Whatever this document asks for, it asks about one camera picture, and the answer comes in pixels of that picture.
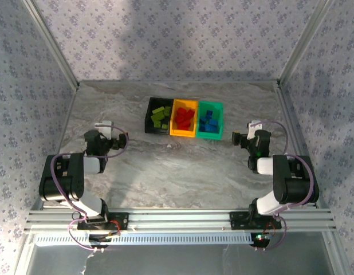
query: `green block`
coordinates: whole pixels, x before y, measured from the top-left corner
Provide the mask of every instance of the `green block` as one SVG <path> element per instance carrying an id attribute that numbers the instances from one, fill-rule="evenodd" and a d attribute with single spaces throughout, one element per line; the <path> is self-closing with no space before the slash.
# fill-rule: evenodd
<path id="1" fill-rule="evenodd" d="M 152 113 L 159 113 L 164 110 L 164 107 L 159 107 L 158 109 L 155 109 L 152 111 Z"/>
<path id="2" fill-rule="evenodd" d="M 155 114 L 152 115 L 150 118 L 151 118 L 154 122 L 156 122 L 156 121 L 161 121 L 162 119 L 164 119 L 163 111 L 162 111 L 162 112 L 155 113 Z"/>
<path id="3" fill-rule="evenodd" d="M 171 107 L 165 107 L 164 115 L 165 116 L 170 116 L 171 115 Z"/>

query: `marble table surface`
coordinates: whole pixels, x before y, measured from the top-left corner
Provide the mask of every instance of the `marble table surface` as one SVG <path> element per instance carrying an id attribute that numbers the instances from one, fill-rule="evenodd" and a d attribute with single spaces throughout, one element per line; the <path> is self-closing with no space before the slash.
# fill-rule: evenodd
<path id="1" fill-rule="evenodd" d="M 151 96 L 220 101 L 225 127 L 221 141 L 144 133 Z M 246 208 L 272 190 L 272 177 L 247 168 L 248 152 L 231 144 L 232 131 L 246 133 L 253 119 L 282 121 L 272 87 L 240 83 L 82 82 L 61 152 L 85 150 L 83 134 L 112 120 L 128 131 L 129 147 L 110 159 L 103 174 L 86 175 L 86 189 L 109 207 Z M 280 154 L 285 135 L 276 125 L 270 153 Z"/>

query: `floral wallpaper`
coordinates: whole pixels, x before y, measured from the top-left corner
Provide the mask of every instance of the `floral wallpaper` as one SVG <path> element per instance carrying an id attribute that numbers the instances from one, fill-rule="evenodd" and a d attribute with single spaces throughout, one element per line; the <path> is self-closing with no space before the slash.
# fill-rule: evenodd
<path id="1" fill-rule="evenodd" d="M 354 272 L 354 0 L 336 0 L 284 87 Z"/>
<path id="2" fill-rule="evenodd" d="M 317 0 L 36 0 L 78 80 L 277 79 Z"/>
<path id="3" fill-rule="evenodd" d="M 72 91 L 20 0 L 0 1 L 0 274 L 13 271 Z"/>

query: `red block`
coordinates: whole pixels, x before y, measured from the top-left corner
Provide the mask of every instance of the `red block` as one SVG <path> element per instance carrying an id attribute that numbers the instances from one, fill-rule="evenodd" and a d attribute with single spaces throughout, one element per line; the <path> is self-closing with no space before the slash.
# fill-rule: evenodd
<path id="1" fill-rule="evenodd" d="M 184 121 L 184 117 L 182 116 L 182 115 L 177 115 L 176 117 L 175 117 L 175 122 L 177 122 L 177 124 L 178 123 L 181 123 L 181 122 L 183 122 Z"/>
<path id="2" fill-rule="evenodd" d="M 194 117 L 195 111 L 192 109 L 189 109 L 188 112 L 184 115 L 184 119 L 190 120 Z"/>
<path id="3" fill-rule="evenodd" d="M 189 120 L 185 120 L 181 123 L 178 123 L 177 125 L 178 125 L 178 127 L 187 127 L 188 128 L 191 126 L 191 122 Z"/>
<path id="4" fill-rule="evenodd" d="M 186 109 L 181 107 L 177 109 L 177 114 L 184 116 L 185 113 L 187 113 Z"/>
<path id="5" fill-rule="evenodd" d="M 185 130 L 185 131 L 188 131 L 188 127 L 178 127 L 178 130 Z"/>

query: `yellow bin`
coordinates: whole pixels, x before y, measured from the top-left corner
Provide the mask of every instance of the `yellow bin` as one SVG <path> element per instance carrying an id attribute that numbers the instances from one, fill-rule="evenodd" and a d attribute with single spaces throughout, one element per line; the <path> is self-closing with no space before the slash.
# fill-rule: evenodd
<path id="1" fill-rule="evenodd" d="M 189 127 L 188 131 L 185 130 L 178 130 L 177 123 L 175 122 L 175 116 L 177 114 L 178 108 L 184 108 L 187 111 L 192 109 L 195 111 L 193 119 L 191 119 L 191 126 Z M 183 100 L 183 99 L 175 99 L 173 101 L 173 108 L 172 108 L 172 116 L 171 116 L 171 123 L 172 126 L 170 129 L 171 136 L 188 136 L 190 138 L 194 138 L 196 134 L 196 125 L 198 119 L 198 108 L 199 102 L 195 100 Z"/>

